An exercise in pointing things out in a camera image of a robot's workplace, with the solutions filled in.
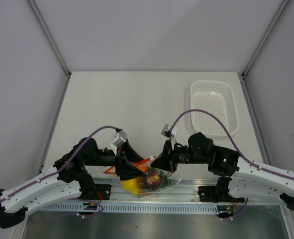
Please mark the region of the orange fruit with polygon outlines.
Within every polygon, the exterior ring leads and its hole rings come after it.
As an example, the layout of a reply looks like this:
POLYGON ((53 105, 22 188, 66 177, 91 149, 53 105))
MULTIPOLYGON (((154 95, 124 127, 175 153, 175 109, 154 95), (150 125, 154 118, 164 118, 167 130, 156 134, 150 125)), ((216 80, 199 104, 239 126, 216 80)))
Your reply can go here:
POLYGON ((148 167, 145 166, 139 166, 138 168, 144 173, 148 171, 148 167))

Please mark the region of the clear zip top bag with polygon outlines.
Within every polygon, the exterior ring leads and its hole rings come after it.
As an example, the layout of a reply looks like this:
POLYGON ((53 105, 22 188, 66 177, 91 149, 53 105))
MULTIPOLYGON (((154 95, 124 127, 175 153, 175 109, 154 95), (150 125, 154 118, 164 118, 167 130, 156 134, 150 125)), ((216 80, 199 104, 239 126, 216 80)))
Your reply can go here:
POLYGON ((116 169, 115 166, 109 167, 103 174, 119 183, 124 191, 138 198, 152 196, 180 184, 182 179, 173 176, 171 172, 152 168, 151 162, 154 159, 155 156, 152 155, 149 158, 130 163, 135 169, 144 173, 143 177, 121 180, 120 177, 123 173, 120 172, 120 169, 116 169))

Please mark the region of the toy pineapple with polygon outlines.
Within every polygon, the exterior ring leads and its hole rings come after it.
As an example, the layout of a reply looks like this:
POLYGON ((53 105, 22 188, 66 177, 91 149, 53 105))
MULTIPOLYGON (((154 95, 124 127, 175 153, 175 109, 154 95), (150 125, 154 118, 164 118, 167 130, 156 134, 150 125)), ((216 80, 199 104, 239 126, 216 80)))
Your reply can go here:
POLYGON ((161 171, 159 175, 160 175, 159 189, 173 187, 176 184, 176 180, 172 178, 172 173, 161 171))

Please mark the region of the dark red apple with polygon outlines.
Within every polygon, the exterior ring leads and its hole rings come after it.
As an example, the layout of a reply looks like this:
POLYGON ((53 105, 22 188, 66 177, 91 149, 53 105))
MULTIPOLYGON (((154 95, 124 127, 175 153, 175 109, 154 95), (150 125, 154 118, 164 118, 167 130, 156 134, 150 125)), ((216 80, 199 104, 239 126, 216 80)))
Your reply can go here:
POLYGON ((160 185, 160 172, 153 168, 148 168, 145 172, 145 176, 140 179, 140 190, 142 191, 154 191, 159 188, 160 185))

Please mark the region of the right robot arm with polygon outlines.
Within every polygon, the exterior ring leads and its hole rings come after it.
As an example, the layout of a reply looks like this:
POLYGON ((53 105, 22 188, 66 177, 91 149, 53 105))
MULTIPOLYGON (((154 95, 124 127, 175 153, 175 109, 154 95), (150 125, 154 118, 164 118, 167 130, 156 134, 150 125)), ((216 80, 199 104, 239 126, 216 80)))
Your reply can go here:
POLYGON ((244 202, 261 199, 284 203, 294 212, 294 172, 264 163, 247 162, 238 151, 216 146, 202 133, 189 137, 183 146, 168 139, 151 167, 171 173, 179 164, 205 164, 218 176, 215 186, 200 186, 202 202, 244 202))

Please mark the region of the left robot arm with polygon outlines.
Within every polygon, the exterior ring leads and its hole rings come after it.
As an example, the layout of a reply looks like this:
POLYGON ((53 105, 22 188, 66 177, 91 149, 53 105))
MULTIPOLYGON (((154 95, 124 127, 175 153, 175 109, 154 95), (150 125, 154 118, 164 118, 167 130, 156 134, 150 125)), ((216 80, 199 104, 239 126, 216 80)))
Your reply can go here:
POLYGON ((128 141, 111 150, 99 149, 93 138, 83 138, 46 171, 12 189, 0 188, 0 228, 16 226, 56 202, 96 199, 97 185, 86 166, 113 166, 117 176, 127 180, 145 175, 133 165, 142 159, 128 141))

